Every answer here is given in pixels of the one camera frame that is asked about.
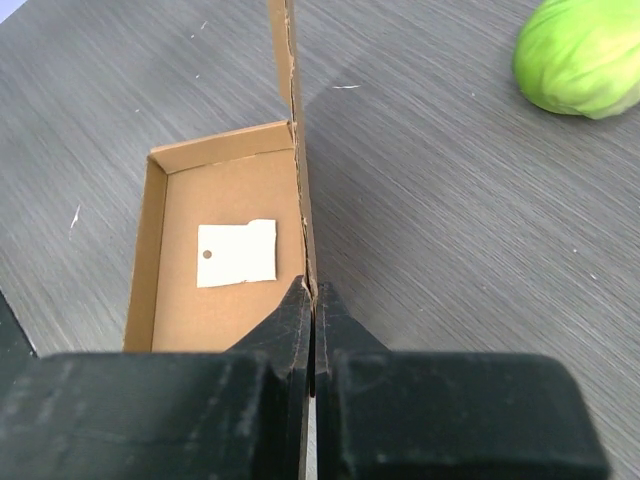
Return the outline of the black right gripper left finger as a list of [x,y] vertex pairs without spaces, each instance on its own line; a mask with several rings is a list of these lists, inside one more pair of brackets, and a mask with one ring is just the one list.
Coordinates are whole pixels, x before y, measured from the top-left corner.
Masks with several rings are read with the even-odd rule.
[[311,296],[222,353],[66,353],[1,399],[5,479],[301,479]]

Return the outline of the brown cardboard box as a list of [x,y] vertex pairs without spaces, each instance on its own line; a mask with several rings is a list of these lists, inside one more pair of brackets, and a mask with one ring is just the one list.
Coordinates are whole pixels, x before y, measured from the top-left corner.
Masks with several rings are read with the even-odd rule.
[[220,352],[316,288],[294,5],[268,5],[285,120],[150,151],[123,348]]

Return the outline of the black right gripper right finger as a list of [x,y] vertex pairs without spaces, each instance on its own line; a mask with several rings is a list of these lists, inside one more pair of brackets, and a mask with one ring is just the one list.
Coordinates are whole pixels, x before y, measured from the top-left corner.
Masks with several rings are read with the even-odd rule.
[[318,288],[322,479],[607,479],[612,469],[568,369],[540,354],[398,351]]

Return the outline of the green cabbage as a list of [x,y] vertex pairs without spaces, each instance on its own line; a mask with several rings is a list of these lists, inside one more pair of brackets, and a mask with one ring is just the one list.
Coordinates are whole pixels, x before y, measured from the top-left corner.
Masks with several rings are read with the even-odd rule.
[[639,3],[543,1],[520,28],[512,72],[523,96],[600,120],[639,104]]

